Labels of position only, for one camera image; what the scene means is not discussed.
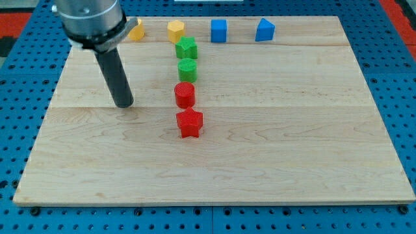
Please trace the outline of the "yellow block behind arm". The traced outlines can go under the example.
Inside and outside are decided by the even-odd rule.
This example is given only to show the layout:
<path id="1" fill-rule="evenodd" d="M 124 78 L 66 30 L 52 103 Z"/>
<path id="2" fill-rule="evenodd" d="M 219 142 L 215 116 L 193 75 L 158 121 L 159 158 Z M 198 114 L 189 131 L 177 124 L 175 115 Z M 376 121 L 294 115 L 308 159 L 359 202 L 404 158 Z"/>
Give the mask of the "yellow block behind arm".
<path id="1" fill-rule="evenodd" d="M 141 19 L 137 19 L 137 25 L 129 32 L 127 37 L 132 41 L 140 41 L 145 36 L 145 29 Z"/>

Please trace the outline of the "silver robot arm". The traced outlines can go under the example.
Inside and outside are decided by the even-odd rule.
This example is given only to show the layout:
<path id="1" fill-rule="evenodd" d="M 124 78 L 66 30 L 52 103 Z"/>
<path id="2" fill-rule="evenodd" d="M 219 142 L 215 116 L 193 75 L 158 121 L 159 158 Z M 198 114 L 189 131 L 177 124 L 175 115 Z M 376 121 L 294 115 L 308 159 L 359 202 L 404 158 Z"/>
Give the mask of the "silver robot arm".
<path id="1" fill-rule="evenodd" d="M 119 0 L 54 0 L 51 11 L 71 44 L 96 53 L 116 48 L 138 25 L 138 18 L 127 19 Z"/>

